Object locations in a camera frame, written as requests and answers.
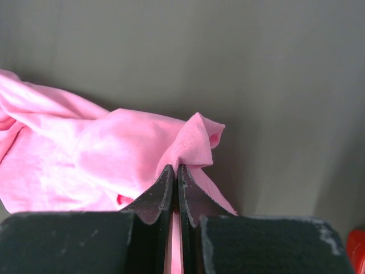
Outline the pink t shirt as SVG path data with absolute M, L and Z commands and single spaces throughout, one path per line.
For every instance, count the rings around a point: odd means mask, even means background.
M 121 211 L 165 166 L 175 183 L 164 273 L 183 270 L 177 175 L 186 166 L 213 200 L 235 215 L 204 173 L 224 125 L 118 109 L 1 71 L 1 201 L 20 212 Z

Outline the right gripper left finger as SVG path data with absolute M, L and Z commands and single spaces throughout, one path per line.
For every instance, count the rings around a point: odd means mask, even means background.
M 2 273 L 164 273 L 175 176 L 121 211 L 20 212 L 1 223 Z

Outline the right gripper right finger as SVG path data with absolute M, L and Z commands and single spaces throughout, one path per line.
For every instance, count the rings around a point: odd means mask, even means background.
M 307 216 L 236 216 L 177 175 L 185 273 L 353 273 L 339 235 Z

